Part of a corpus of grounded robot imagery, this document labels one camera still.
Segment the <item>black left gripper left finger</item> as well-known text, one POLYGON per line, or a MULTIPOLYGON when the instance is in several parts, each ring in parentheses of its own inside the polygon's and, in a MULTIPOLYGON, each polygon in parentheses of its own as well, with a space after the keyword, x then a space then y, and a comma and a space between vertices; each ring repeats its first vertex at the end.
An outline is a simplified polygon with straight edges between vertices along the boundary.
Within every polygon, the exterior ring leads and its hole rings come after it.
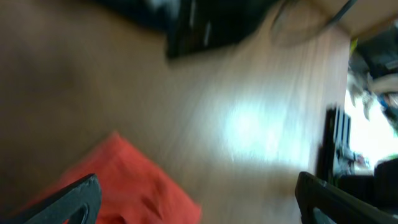
POLYGON ((88 174, 1 223, 95 223, 100 206, 100 183, 95 174, 88 174))

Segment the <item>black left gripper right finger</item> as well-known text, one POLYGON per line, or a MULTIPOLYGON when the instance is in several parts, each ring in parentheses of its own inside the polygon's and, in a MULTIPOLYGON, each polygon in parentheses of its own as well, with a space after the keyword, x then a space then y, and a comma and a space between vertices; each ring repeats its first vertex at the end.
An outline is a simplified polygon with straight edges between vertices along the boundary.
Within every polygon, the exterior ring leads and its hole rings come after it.
POLYGON ((295 198, 302 223, 397 224, 397 216, 367 204, 308 172, 300 172, 295 198))

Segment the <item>red orange t-shirt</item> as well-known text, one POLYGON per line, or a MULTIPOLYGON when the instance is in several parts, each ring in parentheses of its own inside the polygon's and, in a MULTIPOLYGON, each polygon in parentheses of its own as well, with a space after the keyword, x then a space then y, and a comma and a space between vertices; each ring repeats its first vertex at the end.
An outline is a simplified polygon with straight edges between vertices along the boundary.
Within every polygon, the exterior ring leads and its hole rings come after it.
POLYGON ((96 174, 101 187, 99 224, 198 224, 201 208, 154 162, 118 133, 111 134, 28 205, 96 174))

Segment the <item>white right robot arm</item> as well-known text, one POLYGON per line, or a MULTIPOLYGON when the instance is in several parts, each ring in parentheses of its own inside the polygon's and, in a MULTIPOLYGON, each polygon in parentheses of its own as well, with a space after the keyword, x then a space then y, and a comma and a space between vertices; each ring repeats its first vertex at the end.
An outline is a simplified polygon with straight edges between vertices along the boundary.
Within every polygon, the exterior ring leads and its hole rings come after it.
POLYGON ((179 58, 238 44, 262 24, 275 0, 98 0, 134 23, 167 36, 179 58))

